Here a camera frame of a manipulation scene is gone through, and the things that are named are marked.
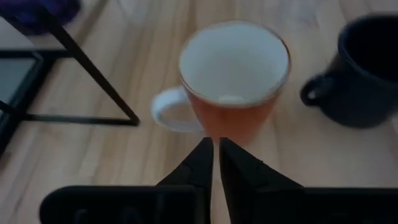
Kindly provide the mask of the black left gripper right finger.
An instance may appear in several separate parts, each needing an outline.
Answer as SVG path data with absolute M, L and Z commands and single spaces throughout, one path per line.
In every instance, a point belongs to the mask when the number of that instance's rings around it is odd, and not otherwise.
M 304 187 L 228 138 L 219 153 L 231 224 L 398 224 L 398 189 Z

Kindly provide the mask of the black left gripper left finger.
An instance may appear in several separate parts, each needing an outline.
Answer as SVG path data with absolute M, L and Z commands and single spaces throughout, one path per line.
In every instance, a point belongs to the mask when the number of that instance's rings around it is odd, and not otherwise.
M 213 141 L 203 138 L 156 185 L 72 185 L 42 201 L 41 224 L 210 224 Z

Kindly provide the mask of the orange mug white inside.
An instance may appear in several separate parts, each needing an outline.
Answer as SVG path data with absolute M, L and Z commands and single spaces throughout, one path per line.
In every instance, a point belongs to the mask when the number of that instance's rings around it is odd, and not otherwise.
M 290 71 L 290 52 L 274 31 L 242 20 L 212 24 L 185 43 L 182 84 L 153 99 L 152 117 L 172 131 L 204 131 L 244 146 L 270 115 Z

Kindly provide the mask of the large black mug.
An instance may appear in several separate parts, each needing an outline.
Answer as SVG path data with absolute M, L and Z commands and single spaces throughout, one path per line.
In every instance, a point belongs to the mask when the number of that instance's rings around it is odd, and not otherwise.
M 304 84 L 300 98 L 352 128 L 373 128 L 398 113 L 398 14 L 345 25 L 330 65 Z

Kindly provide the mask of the purple plastic tumbler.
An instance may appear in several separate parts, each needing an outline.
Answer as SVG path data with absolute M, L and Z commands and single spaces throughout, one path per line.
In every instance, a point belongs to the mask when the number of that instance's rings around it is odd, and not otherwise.
M 42 19 L 65 26 L 81 7 L 81 0 L 0 0 L 0 17 L 24 35 L 44 35 L 49 31 Z

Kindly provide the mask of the black metal rig frame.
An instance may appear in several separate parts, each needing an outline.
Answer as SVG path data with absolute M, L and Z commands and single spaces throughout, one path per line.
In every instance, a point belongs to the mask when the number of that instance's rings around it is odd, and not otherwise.
M 36 96 L 44 60 L 27 50 L 0 50 L 0 157 Z

